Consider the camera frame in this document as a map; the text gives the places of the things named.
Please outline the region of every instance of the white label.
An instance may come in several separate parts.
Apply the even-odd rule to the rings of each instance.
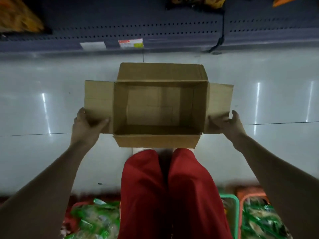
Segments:
[[[80,45],[85,51],[106,50],[106,46],[104,42],[86,42],[86,43],[80,43]]]
[[[120,47],[125,48],[144,48],[143,39],[119,40]]]

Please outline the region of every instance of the orange basket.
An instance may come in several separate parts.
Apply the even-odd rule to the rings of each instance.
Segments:
[[[238,189],[236,196],[239,199],[238,239],[241,239],[242,209],[245,200],[254,196],[266,196],[266,194],[261,187],[245,187]]]

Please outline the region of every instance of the plastic basket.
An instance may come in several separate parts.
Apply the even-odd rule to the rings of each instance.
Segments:
[[[238,220],[238,239],[241,239],[241,223],[242,223],[242,209],[244,201],[253,196],[266,196],[264,190],[260,187],[246,187],[237,190],[236,195],[239,199],[239,220]]]
[[[219,193],[219,195],[230,205],[227,211],[227,221],[233,239],[238,239],[239,200],[233,194]]]

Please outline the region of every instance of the green basket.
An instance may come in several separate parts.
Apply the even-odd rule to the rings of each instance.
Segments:
[[[227,212],[227,221],[234,239],[238,238],[239,200],[233,194],[219,193],[220,197],[230,205]]]

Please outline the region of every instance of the hand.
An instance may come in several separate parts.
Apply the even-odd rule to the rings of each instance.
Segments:
[[[216,126],[218,126],[232,143],[233,146],[238,150],[238,142],[242,136],[247,136],[243,125],[239,119],[239,115],[236,111],[232,110],[233,118],[225,120],[225,116],[220,116],[217,118],[209,117],[209,121]]]
[[[101,130],[109,123],[109,119],[101,121],[95,126],[90,126],[86,119],[85,110],[82,107],[77,117],[74,118],[70,146],[82,142],[90,150],[99,138]]]

